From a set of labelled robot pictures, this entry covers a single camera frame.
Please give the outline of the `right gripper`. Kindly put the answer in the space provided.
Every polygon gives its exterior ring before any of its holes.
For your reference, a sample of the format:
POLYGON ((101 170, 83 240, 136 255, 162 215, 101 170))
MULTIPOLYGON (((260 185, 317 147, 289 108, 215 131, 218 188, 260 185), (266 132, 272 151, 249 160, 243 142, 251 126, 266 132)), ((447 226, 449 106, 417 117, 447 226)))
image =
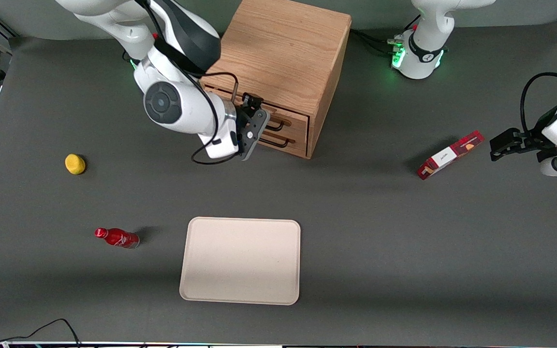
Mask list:
POLYGON ((256 112, 262 108, 264 99, 254 93, 243 93, 242 107, 225 108, 219 114, 219 128, 213 132, 199 134, 204 150, 211 159, 225 159, 235 155, 239 160, 248 160, 256 147, 256 112))

